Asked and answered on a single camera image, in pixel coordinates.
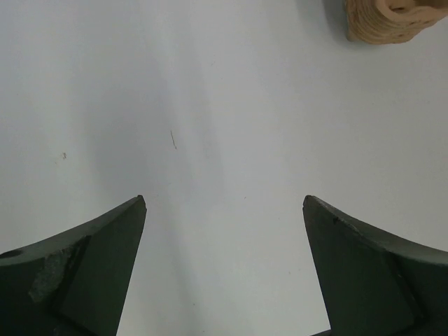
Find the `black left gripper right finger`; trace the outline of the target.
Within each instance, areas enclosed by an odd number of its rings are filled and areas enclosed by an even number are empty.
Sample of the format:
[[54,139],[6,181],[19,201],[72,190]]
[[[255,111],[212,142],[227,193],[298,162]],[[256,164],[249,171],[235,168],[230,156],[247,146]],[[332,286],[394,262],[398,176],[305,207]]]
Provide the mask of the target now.
[[446,335],[447,252],[303,202],[330,328],[324,335]]

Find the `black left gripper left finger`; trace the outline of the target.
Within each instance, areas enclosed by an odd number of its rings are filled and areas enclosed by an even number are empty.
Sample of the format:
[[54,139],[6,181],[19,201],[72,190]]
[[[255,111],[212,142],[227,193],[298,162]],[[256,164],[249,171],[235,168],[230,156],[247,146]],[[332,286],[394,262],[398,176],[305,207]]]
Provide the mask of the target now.
[[2,253],[1,334],[116,335],[145,218],[139,195]]

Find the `brown pulp cup carrier stack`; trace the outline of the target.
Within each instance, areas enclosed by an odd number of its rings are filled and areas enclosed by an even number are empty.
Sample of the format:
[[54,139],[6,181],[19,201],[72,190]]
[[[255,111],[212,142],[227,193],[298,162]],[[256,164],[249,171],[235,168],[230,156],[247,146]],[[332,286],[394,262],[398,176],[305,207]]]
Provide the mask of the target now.
[[406,43],[447,17],[446,1],[344,2],[347,38],[370,45]]

